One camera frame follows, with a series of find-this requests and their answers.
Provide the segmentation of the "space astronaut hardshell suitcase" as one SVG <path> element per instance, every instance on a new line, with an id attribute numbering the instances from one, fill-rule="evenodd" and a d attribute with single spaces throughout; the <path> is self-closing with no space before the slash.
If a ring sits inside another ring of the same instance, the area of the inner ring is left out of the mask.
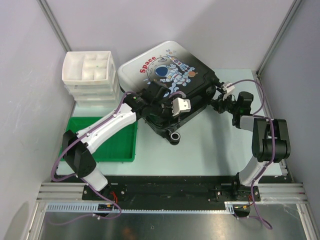
<path id="1" fill-rule="evenodd" d="M 190 100 L 190 112 L 181 113 L 170 122 L 146 123 L 172 145 L 180 142 L 177 130 L 204 110 L 222 82 L 215 72 L 179 43 L 168 40 L 122 64 L 118 70 L 119 84 L 124 92 L 139 92 L 152 82 L 166 85 L 170 93 L 183 92 Z"/>

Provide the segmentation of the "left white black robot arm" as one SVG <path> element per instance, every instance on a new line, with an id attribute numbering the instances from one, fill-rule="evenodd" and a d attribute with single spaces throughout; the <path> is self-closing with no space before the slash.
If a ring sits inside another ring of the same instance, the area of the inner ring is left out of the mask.
<path id="1" fill-rule="evenodd" d="M 118 107 L 89 127 L 76 133 L 68 130 L 63 135 L 61 158 L 75 175 L 93 189 L 100 200 L 110 196 L 108 180 L 98 169 L 93 153 L 110 137 L 142 117 L 155 116 L 172 120 L 181 113 L 186 95 L 171 93 L 161 82 L 153 81 L 141 91 L 124 93 Z"/>

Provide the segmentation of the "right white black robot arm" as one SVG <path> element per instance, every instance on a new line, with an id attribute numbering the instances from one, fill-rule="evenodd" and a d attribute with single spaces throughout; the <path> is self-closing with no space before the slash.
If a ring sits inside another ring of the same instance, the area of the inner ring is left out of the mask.
<path id="1" fill-rule="evenodd" d="M 231 114 L 234 127 L 252 133 L 252 157 L 245 168 L 236 174 L 230 188 L 231 196 L 237 201 L 248 196 L 248 187 L 256 185 L 268 167 L 287 159 L 291 154 L 287 121 L 252 114 L 253 100 L 253 94 L 241 91 L 236 100 L 232 96 L 219 96 L 210 103 L 219 114 Z"/>

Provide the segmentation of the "white stacked drawer organizer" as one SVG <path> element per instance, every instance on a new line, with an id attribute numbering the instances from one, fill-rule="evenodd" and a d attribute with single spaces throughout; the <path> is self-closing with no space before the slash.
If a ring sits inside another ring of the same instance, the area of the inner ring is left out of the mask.
<path id="1" fill-rule="evenodd" d="M 61 78 L 81 108 L 112 108 L 119 104 L 119 77 L 110 51 L 68 51 Z"/>

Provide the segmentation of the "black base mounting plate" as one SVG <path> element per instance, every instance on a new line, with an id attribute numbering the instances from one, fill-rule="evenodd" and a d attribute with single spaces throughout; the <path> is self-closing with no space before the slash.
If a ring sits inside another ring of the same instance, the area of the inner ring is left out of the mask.
<path id="1" fill-rule="evenodd" d="M 85 185 L 81 199 L 110 199 L 122 210 L 203 211 L 219 210 L 224 202 L 260 202 L 257 186 L 244 186 L 234 176 L 116 176 L 107 177 L 100 191 Z"/>

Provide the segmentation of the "aluminium frame rail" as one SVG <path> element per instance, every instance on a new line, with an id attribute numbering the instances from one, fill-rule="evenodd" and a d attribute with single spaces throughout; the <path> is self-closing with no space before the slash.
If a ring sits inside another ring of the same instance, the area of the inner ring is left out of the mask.
<path id="1" fill-rule="evenodd" d="M 127 202 L 134 197 L 156 197 L 162 199 L 200 198 L 208 201 L 246 202 L 255 199 L 259 204 L 306 204 L 308 197 L 301 183 L 263 183 L 253 188 L 204 183 L 112 183 L 98 193 L 85 183 L 42 183 L 38 201 L 98 201 L 100 196 Z"/>

